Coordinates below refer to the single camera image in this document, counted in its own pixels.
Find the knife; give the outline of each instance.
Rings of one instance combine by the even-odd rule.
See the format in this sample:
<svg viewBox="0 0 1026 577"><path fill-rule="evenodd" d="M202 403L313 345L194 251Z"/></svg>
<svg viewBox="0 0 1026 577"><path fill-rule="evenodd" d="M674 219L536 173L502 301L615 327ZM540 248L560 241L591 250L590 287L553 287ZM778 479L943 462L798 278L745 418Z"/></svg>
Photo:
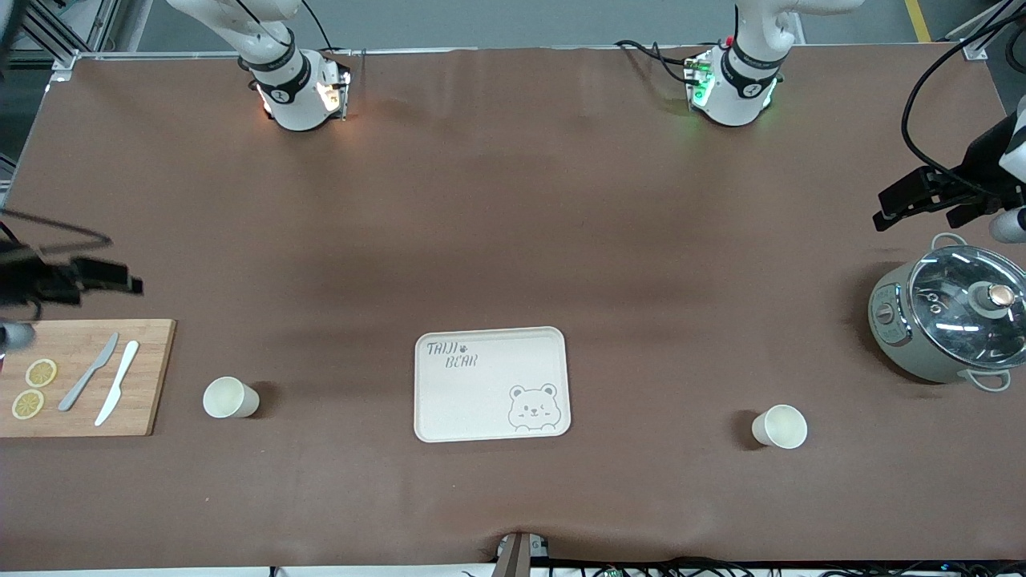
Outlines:
<svg viewBox="0 0 1026 577"><path fill-rule="evenodd" d="M111 355L114 354L114 347L118 344L118 334L115 333L111 335L111 340L107 341L107 345L104 346L104 350L100 351L100 356L96 360L92 361L92 367L86 370L85 375L75 383L68 394L61 399L61 405L57 405L57 411L68 411L71 409L72 405L78 400L78 395L82 394L82 389L85 388L85 384L89 382L92 378L93 373L100 370L101 367L107 364L107 361L111 359Z"/></svg>
<svg viewBox="0 0 1026 577"><path fill-rule="evenodd" d="M125 352L121 355L121 367L118 367L118 374L114 377L114 384L111 385L111 392L107 393L107 400L104 401L104 408L100 410L100 415L96 415L96 422L93 423L94 426L100 426L104 424L104 421L111 416L114 412L114 408L117 407L118 400L121 399L121 381L125 378L125 373L128 372L128 366L131 364L133 358L135 358L135 351L139 350L139 341L128 341L125 345Z"/></svg>

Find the pot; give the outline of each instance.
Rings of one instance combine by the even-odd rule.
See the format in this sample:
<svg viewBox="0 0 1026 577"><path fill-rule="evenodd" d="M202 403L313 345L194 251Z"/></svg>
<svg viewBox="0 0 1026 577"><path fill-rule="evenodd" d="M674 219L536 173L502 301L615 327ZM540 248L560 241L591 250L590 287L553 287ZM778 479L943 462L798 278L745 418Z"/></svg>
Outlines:
<svg viewBox="0 0 1026 577"><path fill-rule="evenodd" d="M942 239L955 244L938 247ZM883 276L869 299L877 344L909 373L1000 392L1026 363L1026 274L1004 257L938 234L931 252ZM987 386L981 379L997 379Z"/></svg>

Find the paper cup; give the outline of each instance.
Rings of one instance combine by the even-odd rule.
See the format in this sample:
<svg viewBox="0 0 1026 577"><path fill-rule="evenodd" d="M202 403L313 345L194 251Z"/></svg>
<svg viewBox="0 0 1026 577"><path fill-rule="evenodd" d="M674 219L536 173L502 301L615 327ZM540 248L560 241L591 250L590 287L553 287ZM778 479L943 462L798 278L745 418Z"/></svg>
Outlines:
<svg viewBox="0 0 1026 577"><path fill-rule="evenodd" d="M206 387L203 410L215 419L248 417L260 406L260 395L235 377L222 377Z"/></svg>
<svg viewBox="0 0 1026 577"><path fill-rule="evenodd" d="M767 447L797 449L808 436L808 424L794 407L778 405L755 418L752 434Z"/></svg>

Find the cutting board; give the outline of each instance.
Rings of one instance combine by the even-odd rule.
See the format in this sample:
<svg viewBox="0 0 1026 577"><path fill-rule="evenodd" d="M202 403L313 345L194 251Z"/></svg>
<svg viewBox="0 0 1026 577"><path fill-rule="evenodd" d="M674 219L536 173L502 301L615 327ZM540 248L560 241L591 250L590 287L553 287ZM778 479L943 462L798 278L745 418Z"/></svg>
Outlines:
<svg viewBox="0 0 1026 577"><path fill-rule="evenodd" d="M42 320L35 329L32 346L8 353L0 368L0 437L150 434L171 351L173 320ZM57 411L61 399L85 374L115 332L120 337L110 360L92 376L71 411ZM121 383L121 400L103 425L94 426L128 341L139 341L139 352ZM11 414L11 406L18 393L31 388L25 381L25 372L40 358L53 360L57 375L53 382L38 389L45 396L43 410L31 419L19 421Z"/></svg>

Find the bear drawing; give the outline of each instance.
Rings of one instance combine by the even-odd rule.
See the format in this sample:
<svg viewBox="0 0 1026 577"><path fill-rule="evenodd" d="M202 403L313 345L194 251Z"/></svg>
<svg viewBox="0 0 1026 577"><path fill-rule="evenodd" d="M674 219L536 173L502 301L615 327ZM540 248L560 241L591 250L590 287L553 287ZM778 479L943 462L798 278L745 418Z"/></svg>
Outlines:
<svg viewBox="0 0 1026 577"><path fill-rule="evenodd" d="M540 389L525 389L517 385L510 389L513 406L510 408L510 424L516 430L543 430L556 428L562 417L556 407L556 387L546 383Z"/></svg>

